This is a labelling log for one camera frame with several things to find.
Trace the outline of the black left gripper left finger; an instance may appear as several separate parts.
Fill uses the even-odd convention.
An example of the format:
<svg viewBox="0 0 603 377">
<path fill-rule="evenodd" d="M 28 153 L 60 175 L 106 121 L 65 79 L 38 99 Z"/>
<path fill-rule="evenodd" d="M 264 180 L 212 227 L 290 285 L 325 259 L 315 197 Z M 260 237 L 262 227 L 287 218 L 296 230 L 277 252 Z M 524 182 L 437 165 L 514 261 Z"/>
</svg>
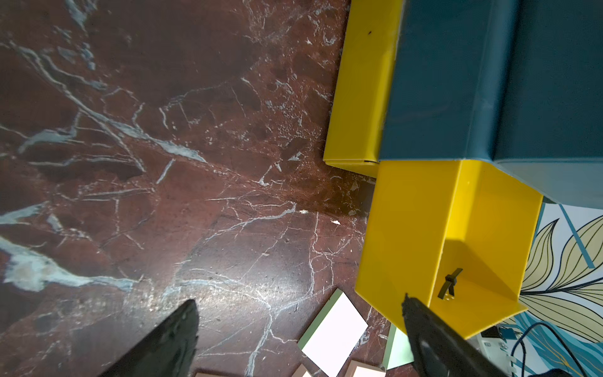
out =
<svg viewBox="0 0 603 377">
<path fill-rule="evenodd" d="M 105 370 L 103 376 L 187 376 L 196 353 L 199 314 L 189 299 Z"/>
</svg>

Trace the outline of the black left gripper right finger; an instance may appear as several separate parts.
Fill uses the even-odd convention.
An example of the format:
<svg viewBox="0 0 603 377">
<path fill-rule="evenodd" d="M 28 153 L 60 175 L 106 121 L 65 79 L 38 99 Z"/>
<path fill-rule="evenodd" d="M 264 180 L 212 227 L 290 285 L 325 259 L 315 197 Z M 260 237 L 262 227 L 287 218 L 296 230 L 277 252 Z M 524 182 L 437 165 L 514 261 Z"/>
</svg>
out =
<svg viewBox="0 0 603 377">
<path fill-rule="evenodd" d="M 401 306 L 420 376 L 506 375 L 417 298 L 406 296 Z"/>
</svg>

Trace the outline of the green sticky note pad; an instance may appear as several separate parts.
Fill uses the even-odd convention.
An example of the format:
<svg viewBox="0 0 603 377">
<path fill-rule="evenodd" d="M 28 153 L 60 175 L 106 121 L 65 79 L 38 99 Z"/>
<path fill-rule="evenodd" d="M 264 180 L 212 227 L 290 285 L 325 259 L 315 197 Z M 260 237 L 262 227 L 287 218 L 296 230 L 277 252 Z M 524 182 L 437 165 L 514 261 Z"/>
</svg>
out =
<svg viewBox="0 0 603 377">
<path fill-rule="evenodd" d="M 394 324 L 390 325 L 382 366 L 386 371 L 389 371 L 411 364 L 413 361 L 414 357 L 408 336 Z"/>
<path fill-rule="evenodd" d="M 368 325 L 337 289 L 298 341 L 298 347 L 326 376 L 337 376 Z"/>
</svg>

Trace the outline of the teal top drawer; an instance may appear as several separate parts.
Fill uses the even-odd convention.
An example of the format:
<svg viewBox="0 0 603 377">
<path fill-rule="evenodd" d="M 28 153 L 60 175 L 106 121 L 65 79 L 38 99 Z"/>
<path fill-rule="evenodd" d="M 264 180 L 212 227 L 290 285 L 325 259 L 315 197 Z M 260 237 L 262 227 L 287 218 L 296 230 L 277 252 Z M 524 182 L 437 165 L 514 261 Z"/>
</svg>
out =
<svg viewBox="0 0 603 377">
<path fill-rule="evenodd" d="M 552 201 L 602 207 L 602 3 L 521 2 L 495 163 Z"/>
</svg>

